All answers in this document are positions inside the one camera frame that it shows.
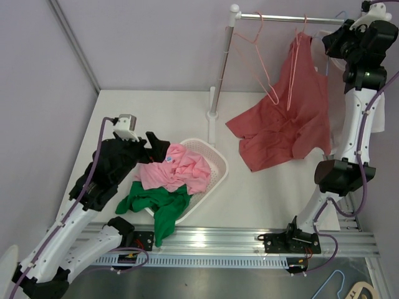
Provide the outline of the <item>light pink shirt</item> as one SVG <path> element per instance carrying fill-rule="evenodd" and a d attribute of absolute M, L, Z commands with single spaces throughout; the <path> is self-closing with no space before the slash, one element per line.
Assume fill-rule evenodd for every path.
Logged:
<path fill-rule="evenodd" d="M 141 164 L 135 181 L 143 189 L 165 188 L 175 192 L 186 186 L 189 195 L 205 192 L 211 179 L 211 168 L 205 158 L 187 147 L 173 143 L 160 163 Z"/>

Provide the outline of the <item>light blue wire hanger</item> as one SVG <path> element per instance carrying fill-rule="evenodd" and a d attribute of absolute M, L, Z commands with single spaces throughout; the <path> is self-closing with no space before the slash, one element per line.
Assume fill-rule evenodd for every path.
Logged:
<path fill-rule="evenodd" d="M 324 67 L 326 76 L 329 74 L 330 64 L 341 71 L 345 70 L 345 61 L 343 59 L 331 56 L 331 52 L 328 51 L 328 49 L 331 48 L 334 43 L 334 34 L 334 32 L 321 30 L 312 36 L 312 38 L 317 41 L 316 45 L 322 45 L 324 47 L 324 54 L 327 56 Z"/>

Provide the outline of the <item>pink wire hanger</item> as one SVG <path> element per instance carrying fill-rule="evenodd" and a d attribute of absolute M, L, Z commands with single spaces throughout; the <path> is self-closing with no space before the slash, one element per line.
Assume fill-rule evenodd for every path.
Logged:
<path fill-rule="evenodd" d="M 260 25 L 259 25 L 259 28 L 258 28 L 254 38 L 251 40 L 248 37 L 246 37 L 238 32 L 235 32 L 235 33 L 233 33 L 233 41 L 231 43 L 232 43 L 232 46 L 235 49 L 235 51 L 238 53 L 240 59 L 245 64 L 246 68 L 250 71 L 252 78 L 254 78 L 256 80 L 256 82 L 261 87 L 262 91 L 265 93 L 265 96 L 272 102 L 273 105 L 278 105 L 279 104 L 279 96 L 278 96 L 275 88 L 271 84 L 270 76 L 268 74 L 266 65 L 264 63 L 264 60 L 262 58 L 262 55 L 261 55 L 259 47 L 258 47 L 258 39 L 259 39 L 259 36 L 263 29 L 264 18 L 262 17 L 262 14 L 259 11 L 256 11 L 255 15 L 259 17 Z M 266 78 L 266 80 L 262 80 L 260 78 L 259 74 L 256 72 L 256 68 L 248 61 L 248 59 L 241 52 L 239 47 L 235 44 L 235 40 L 237 40 L 237 39 L 241 39 L 241 40 L 245 41 L 246 43 L 252 45 L 252 47 L 256 53 L 257 61 L 260 63 L 262 74 Z"/>
<path fill-rule="evenodd" d="M 288 112 L 291 109 L 291 103 L 292 103 L 292 91 L 294 87 L 294 80 L 296 76 L 296 68 L 297 68 L 297 58 L 299 55 L 299 49 L 300 49 L 300 42 L 302 40 L 301 34 L 304 33 L 306 26 L 307 26 L 307 15 L 304 14 L 304 25 L 302 27 L 301 31 L 298 31 L 295 29 L 295 39 L 294 39 L 294 45 L 292 46 L 292 55 L 291 55 L 291 69 L 290 69 L 290 77 L 289 77 L 289 88 L 288 88 L 288 97 L 287 97 L 287 106 L 286 106 L 286 111 Z"/>

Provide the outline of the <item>green t shirt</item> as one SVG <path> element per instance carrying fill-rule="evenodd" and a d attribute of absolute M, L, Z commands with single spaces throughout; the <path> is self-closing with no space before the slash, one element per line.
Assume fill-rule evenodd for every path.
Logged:
<path fill-rule="evenodd" d="M 115 210 L 117 215 L 128 211 L 140 212 L 146 208 L 154 212 L 155 246 L 161 247 L 163 240 L 175 231 L 175 222 L 189 206 L 191 195 L 186 185 L 169 192 L 163 187 L 145 190 L 140 181 L 134 181 L 130 193 L 122 199 Z"/>

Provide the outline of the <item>coral red shirt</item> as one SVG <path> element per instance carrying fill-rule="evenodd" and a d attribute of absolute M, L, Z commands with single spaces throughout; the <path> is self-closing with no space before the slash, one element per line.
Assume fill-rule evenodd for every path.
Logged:
<path fill-rule="evenodd" d="M 252 172 L 304 159 L 314 148 L 330 154 L 327 77 L 315 69 L 311 36 L 301 36 L 291 109 L 286 111 L 294 40 L 274 85 L 279 104 L 265 96 L 226 123 L 239 138 L 239 154 Z"/>

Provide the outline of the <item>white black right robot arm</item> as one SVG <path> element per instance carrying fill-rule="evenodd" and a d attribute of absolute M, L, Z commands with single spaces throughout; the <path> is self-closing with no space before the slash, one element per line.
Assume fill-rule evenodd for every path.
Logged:
<path fill-rule="evenodd" d="M 397 40 L 398 28 L 390 21 L 347 19 L 335 32 L 322 38 L 326 56 L 345 61 L 345 120 L 341 141 L 333 159 L 322 161 L 315 170 L 317 185 L 305 209 L 287 226 L 284 246 L 291 252 L 319 244 L 317 226 L 326 207 L 338 207 L 348 193 L 363 189 L 376 169 L 369 165 L 368 145 L 378 102 L 388 87 L 382 66 L 387 50 Z"/>

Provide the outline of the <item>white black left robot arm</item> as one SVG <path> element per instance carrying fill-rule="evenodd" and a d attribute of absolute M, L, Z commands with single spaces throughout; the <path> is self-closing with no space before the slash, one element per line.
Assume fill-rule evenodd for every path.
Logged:
<path fill-rule="evenodd" d="M 101 255 L 134 248 L 135 227 L 121 217 L 110 219 L 95 237 L 72 248 L 131 170 L 138 164 L 162 162 L 170 146 L 150 131 L 145 139 L 113 135 L 107 140 L 99 138 L 93 160 L 69 193 L 64 210 L 16 267 L 12 294 L 20 288 L 29 298 L 62 298 L 74 279 Z"/>

